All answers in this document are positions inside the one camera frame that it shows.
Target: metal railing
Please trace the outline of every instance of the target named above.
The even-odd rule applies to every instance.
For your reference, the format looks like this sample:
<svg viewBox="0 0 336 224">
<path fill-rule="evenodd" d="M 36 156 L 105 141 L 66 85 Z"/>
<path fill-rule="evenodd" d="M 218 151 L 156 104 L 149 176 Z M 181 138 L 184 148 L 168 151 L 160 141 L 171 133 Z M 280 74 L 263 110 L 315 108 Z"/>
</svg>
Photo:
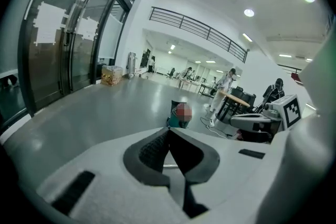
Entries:
<svg viewBox="0 0 336 224">
<path fill-rule="evenodd" d="M 152 7 L 149 20 L 175 26 L 195 35 L 198 35 L 213 44 L 220 46 L 230 54 L 237 57 L 240 61 L 245 62 L 247 51 L 237 43 L 233 42 L 221 32 L 215 30 L 209 25 L 203 24 L 198 20 L 190 18 L 180 13 L 173 12 L 168 9 Z"/>
<path fill-rule="evenodd" d="M 282 68 L 282 70 L 284 70 L 287 74 L 300 74 L 300 72 L 302 71 L 302 69 L 299 68 L 295 68 L 295 67 L 289 67 L 289 66 L 284 66 L 284 65 L 278 65 Z"/>
</svg>

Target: doorway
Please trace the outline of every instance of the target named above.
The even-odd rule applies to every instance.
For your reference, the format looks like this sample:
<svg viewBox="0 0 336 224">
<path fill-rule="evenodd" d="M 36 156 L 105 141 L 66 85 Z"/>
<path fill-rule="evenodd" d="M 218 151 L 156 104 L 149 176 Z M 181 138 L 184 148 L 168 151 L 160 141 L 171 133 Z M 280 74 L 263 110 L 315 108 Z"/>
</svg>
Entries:
<svg viewBox="0 0 336 224">
<path fill-rule="evenodd" d="M 97 31 L 109 2 L 30 1 L 20 33 L 30 110 L 37 112 L 91 83 Z"/>
</svg>

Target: black vent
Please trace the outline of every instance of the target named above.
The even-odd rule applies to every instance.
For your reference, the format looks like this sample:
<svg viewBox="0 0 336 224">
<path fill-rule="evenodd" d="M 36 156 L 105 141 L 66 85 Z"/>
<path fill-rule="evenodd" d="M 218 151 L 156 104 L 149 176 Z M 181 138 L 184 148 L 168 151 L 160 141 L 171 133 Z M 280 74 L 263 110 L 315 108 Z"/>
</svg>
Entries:
<svg viewBox="0 0 336 224">
<path fill-rule="evenodd" d="M 51 205 L 64 215 L 68 215 L 94 177 L 91 172 L 82 172 Z"/>
</svg>

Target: table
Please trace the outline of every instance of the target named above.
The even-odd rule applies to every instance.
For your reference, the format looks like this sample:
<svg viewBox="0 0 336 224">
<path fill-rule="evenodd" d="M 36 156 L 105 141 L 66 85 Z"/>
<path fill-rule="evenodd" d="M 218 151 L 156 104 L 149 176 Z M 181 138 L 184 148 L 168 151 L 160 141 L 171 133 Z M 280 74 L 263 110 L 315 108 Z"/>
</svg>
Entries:
<svg viewBox="0 0 336 224">
<path fill-rule="evenodd" d="M 196 81 L 193 81 L 193 80 L 183 80 L 183 79 L 181 79 L 181 89 L 183 89 L 183 85 L 184 85 L 184 83 L 188 83 L 188 84 L 189 84 L 189 89 L 188 89 L 188 91 L 190 91 L 191 85 L 196 85 L 196 89 L 197 89 L 198 83 L 197 83 Z"/>
<path fill-rule="evenodd" d="M 221 112 L 223 111 L 223 109 L 224 109 L 224 107 L 225 107 L 227 101 L 228 101 L 229 99 L 231 99 L 231 100 L 233 100 L 233 101 L 235 101 L 236 103 L 239 103 L 239 104 L 241 104 L 241 105 L 247 106 L 248 108 L 250 107 L 250 105 L 249 105 L 248 103 L 246 103 L 246 102 L 243 101 L 242 99 L 239 99 L 239 98 L 236 97 L 236 96 L 233 96 L 233 95 L 231 95 L 231 94 L 229 94 L 229 93 L 227 93 L 227 92 L 223 92 L 223 91 L 221 91 L 221 94 L 225 96 L 225 101 L 224 101 L 224 103 L 223 103 L 221 109 L 219 110 L 218 114 L 216 114 L 216 117 L 217 117 L 220 121 L 223 121 L 223 120 L 224 120 L 226 114 L 229 112 L 229 109 L 230 109 L 231 106 L 232 106 L 232 102 L 230 102 L 229 105 L 227 106 L 226 110 L 224 111 L 223 116 L 222 116 L 222 117 L 219 117 L 220 114 L 221 114 Z M 239 106 L 236 106 L 236 108 L 234 109 L 234 111 L 233 111 L 233 113 L 232 113 L 232 116 L 234 116 L 234 115 L 236 114 L 238 107 L 239 107 Z"/>
<path fill-rule="evenodd" d="M 207 88 L 207 89 L 214 89 L 214 88 L 211 87 L 211 86 L 208 86 L 208 85 L 205 85 L 205 84 L 201 83 L 201 86 L 200 86 L 200 89 L 198 90 L 198 93 L 201 91 L 201 88 L 202 88 L 202 87 L 203 87 L 203 91 L 201 92 L 201 95 L 205 95 L 205 96 L 209 96 L 209 97 L 213 98 L 212 95 L 207 94 L 207 93 L 204 93 L 204 91 L 205 91 L 205 88 Z"/>
</svg>

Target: white lab coat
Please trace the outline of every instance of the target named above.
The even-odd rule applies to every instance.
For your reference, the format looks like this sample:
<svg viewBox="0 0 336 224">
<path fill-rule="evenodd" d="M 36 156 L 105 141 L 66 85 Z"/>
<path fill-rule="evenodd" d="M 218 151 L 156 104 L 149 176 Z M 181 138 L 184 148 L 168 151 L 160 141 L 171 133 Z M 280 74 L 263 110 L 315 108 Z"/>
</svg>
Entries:
<svg viewBox="0 0 336 224">
<path fill-rule="evenodd" d="M 210 108 L 211 112 L 215 112 L 214 115 L 220 110 L 221 103 L 224 98 L 220 91 L 228 92 L 228 90 L 231 88 L 232 82 L 233 78 L 229 75 L 229 73 L 223 75 L 222 78 L 217 82 L 217 92 Z"/>
</svg>

